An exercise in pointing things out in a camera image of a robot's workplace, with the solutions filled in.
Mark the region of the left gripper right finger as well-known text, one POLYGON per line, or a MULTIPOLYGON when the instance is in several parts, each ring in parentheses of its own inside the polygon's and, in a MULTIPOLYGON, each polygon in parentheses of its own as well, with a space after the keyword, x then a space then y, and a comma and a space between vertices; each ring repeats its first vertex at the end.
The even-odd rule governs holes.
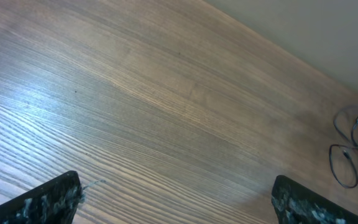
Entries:
POLYGON ((285 175, 278 175, 275 179, 272 205, 280 224, 358 224, 358 215, 285 175))

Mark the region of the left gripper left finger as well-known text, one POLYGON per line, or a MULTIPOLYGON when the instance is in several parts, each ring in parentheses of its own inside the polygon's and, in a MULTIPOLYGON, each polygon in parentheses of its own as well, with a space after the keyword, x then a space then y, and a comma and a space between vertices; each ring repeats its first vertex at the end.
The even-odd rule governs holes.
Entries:
POLYGON ((68 171, 0 205, 0 223, 71 224, 83 201, 78 173, 68 171))

